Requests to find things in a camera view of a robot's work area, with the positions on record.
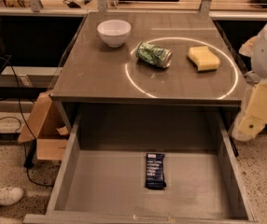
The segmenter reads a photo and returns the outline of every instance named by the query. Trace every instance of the desk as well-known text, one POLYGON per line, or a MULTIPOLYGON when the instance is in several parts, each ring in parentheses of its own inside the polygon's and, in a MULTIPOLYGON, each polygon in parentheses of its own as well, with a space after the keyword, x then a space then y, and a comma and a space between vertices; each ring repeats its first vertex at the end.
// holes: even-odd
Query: desk
POLYGON ((245 88, 202 14, 90 13, 50 96, 71 130, 56 189, 47 214, 24 223, 255 222, 218 113, 236 112, 245 88), (96 32, 109 19, 132 25, 117 49, 96 32), (140 41, 171 49, 171 66, 140 63, 140 41), (187 59, 190 46, 203 44, 221 59, 217 71, 198 73, 187 59), (144 187, 149 151, 166 154, 164 190, 144 187))

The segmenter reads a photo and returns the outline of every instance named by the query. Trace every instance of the speckled floor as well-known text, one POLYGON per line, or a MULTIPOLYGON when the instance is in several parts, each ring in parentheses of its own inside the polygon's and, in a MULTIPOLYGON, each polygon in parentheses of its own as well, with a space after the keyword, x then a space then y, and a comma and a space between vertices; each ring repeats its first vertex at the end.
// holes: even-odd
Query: speckled floor
MULTIPOLYGON (((15 104, 2 105, 0 104, 0 108, 6 111, 10 107, 10 115, 19 116, 19 109, 15 104)), ((31 103, 23 104, 25 105, 28 105, 26 112, 31 110, 31 103)), ((16 120, 7 120, 0 123, 0 131, 14 132, 17 126, 19 124, 16 120)), ((254 216, 259 223, 267 224, 267 132, 258 135, 255 140, 235 141, 235 144, 239 151, 237 162, 254 216)), ((21 224, 26 214, 44 214, 46 211, 52 188, 38 186, 29 181, 23 168, 24 159, 23 146, 14 141, 0 142, 0 188, 19 186, 25 190, 25 195, 20 202, 12 206, 0 207, 0 224, 21 224)), ((39 162, 29 174, 38 183, 52 184, 58 170, 59 166, 54 163, 39 162)))

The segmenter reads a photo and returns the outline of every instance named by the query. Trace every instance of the green can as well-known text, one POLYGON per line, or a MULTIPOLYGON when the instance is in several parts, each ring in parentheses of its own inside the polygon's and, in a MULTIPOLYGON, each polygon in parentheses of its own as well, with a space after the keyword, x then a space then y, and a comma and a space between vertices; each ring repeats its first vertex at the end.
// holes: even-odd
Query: green can
POLYGON ((135 51, 135 56, 146 63, 165 69, 171 64, 172 52, 169 49, 140 42, 135 51))

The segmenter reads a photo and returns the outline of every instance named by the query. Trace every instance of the white bowl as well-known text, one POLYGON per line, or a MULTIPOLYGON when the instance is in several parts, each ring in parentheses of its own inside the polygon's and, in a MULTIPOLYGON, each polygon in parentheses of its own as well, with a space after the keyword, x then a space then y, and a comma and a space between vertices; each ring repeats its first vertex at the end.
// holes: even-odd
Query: white bowl
POLYGON ((99 36, 112 48, 122 46, 129 36, 131 29, 131 24, 122 20, 104 21, 97 27, 99 36))

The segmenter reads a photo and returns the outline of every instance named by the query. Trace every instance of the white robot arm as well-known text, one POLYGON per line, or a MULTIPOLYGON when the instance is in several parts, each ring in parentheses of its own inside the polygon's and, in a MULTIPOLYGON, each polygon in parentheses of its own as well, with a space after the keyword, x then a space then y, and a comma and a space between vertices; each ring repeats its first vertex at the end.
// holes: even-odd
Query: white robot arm
POLYGON ((267 24, 255 38, 251 66, 261 81, 254 86, 246 109, 233 124, 232 137, 241 141, 255 138, 267 124, 267 24))

